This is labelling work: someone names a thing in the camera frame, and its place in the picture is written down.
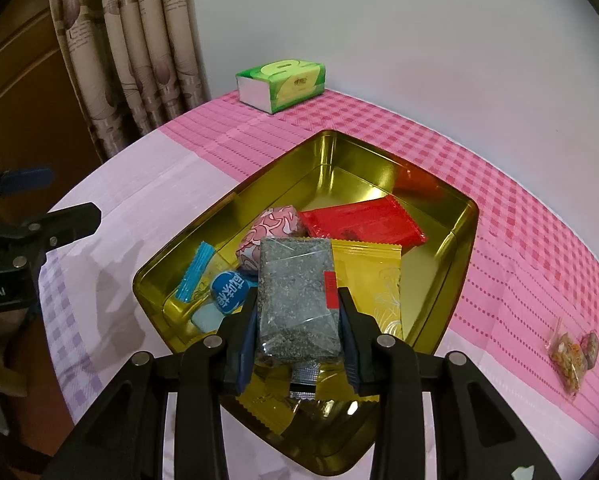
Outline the navy and teal snack pack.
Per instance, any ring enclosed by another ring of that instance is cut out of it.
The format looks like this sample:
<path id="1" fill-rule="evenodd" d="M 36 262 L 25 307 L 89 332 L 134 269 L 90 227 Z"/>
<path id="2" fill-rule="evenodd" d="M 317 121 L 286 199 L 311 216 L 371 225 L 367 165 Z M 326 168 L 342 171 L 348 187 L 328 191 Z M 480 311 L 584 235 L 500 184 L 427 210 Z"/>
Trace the navy and teal snack pack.
<path id="1" fill-rule="evenodd" d="M 219 329 L 222 325 L 225 315 L 220 311 L 214 302 L 202 304 L 191 316 L 191 323 L 202 334 L 211 333 Z"/>

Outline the red snack packet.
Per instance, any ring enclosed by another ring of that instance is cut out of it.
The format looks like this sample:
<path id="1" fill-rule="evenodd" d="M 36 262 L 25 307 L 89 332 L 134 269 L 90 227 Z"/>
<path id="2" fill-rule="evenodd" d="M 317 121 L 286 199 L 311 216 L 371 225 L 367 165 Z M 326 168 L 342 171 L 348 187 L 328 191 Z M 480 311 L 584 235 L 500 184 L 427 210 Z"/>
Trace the red snack packet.
<path id="1" fill-rule="evenodd" d="M 417 222 L 392 195 L 301 211 L 299 216 L 311 237 L 399 245 L 403 252 L 427 241 Z"/>

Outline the green tissue box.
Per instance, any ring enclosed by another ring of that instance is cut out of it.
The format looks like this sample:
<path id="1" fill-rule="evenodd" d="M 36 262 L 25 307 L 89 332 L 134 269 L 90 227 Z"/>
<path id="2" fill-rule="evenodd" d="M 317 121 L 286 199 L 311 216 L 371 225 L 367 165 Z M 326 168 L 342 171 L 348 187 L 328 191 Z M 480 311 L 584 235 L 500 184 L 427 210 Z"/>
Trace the green tissue box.
<path id="1" fill-rule="evenodd" d="M 239 100 L 269 115 L 320 96 L 325 65 L 287 58 L 242 70 L 236 75 Z"/>

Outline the pink checkered tablecloth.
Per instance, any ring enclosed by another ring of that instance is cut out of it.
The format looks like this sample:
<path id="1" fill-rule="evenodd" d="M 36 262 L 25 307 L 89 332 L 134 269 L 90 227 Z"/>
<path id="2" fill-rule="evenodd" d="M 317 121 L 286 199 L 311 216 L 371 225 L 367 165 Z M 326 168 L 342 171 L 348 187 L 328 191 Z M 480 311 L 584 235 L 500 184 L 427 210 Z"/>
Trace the pink checkered tablecloth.
<path id="1" fill-rule="evenodd" d="M 237 282 L 340 287 L 418 351 L 464 353 L 563 479 L 599 456 L 599 262 L 521 185 L 437 132 L 339 92 L 269 115 L 226 94 L 61 200 L 97 232 L 50 252 L 40 299 L 68 410 L 135 353 L 211 335 Z"/>

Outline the small blue candy packet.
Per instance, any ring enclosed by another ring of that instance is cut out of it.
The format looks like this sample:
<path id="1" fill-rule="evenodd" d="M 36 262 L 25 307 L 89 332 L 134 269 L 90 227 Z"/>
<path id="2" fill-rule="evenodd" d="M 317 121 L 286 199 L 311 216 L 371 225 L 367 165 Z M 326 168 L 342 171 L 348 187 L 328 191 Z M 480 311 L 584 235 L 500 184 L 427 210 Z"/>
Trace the small blue candy packet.
<path id="1" fill-rule="evenodd" d="M 211 244 L 202 242 L 176 288 L 175 298 L 184 304 L 210 298 L 227 315 L 244 304 L 251 288 L 252 283 L 232 269 Z"/>

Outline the grey sesame snack packet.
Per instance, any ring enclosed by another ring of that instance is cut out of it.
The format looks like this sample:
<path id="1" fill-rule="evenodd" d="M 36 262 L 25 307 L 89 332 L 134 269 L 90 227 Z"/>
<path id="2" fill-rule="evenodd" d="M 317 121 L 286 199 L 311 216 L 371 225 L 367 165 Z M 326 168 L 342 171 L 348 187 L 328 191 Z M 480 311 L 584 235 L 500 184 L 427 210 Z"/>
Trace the grey sesame snack packet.
<path id="1" fill-rule="evenodd" d="M 321 365 L 342 354 L 331 240 L 263 240 L 257 320 L 264 362 L 290 368 L 291 398 L 313 400 Z"/>

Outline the beige patterned curtain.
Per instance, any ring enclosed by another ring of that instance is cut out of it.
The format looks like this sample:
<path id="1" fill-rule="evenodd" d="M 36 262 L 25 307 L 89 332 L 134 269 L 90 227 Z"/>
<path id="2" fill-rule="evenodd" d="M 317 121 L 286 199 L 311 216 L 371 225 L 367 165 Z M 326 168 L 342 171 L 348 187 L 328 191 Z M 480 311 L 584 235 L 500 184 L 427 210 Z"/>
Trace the beige patterned curtain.
<path id="1" fill-rule="evenodd" d="M 206 100 L 188 0 L 49 0 L 102 159 Z"/>

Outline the clear bag fried snacks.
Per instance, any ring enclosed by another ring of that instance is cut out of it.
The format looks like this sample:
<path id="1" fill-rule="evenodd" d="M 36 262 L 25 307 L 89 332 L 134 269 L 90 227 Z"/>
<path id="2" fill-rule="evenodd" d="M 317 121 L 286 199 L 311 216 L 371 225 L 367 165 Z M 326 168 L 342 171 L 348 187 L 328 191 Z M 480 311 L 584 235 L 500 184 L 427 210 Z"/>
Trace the clear bag fried snacks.
<path id="1" fill-rule="evenodd" d="M 583 386 L 588 364 L 579 342 L 563 328 L 561 318 L 551 332 L 547 351 L 565 394 L 574 399 Z"/>

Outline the pink patterned snack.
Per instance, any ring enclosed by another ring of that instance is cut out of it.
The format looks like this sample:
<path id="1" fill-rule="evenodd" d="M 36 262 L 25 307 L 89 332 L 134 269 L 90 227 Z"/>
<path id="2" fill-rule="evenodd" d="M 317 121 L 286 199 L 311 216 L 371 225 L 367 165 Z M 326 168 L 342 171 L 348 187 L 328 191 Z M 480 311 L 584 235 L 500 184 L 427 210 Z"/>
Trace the pink patterned snack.
<path id="1" fill-rule="evenodd" d="M 236 250 L 239 268 L 257 274 L 265 238 L 302 237 L 307 234 L 301 216 L 293 206 L 269 208 L 263 211 L 242 237 Z"/>

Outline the small brown candy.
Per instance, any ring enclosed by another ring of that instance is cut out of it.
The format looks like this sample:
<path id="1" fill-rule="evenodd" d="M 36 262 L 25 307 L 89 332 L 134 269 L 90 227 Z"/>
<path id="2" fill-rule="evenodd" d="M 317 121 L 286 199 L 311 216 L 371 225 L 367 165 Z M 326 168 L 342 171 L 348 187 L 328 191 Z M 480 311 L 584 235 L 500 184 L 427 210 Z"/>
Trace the small brown candy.
<path id="1" fill-rule="evenodd" d="M 580 339 L 580 348 L 583 352 L 588 370 L 592 370 L 597 364 L 599 356 L 599 338 L 596 332 L 590 332 Z"/>

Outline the yellow snack packet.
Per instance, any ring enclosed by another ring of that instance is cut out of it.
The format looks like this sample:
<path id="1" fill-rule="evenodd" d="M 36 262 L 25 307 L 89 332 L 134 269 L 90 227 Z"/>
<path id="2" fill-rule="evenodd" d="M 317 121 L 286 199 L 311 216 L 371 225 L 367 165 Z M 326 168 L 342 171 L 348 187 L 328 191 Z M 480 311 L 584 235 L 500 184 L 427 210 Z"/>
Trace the yellow snack packet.
<path id="1" fill-rule="evenodd" d="M 336 285 L 346 287 L 360 313 L 372 316 L 382 333 L 403 336 L 400 307 L 401 247 L 391 244 L 331 240 Z M 282 434 L 299 408 L 320 408 L 331 418 L 339 405 L 354 414 L 362 402 L 377 396 L 358 396 L 344 370 L 343 350 L 336 362 L 322 364 L 313 400 L 290 397 L 290 368 L 271 366 L 258 355 L 254 375 L 238 402 L 268 430 Z"/>

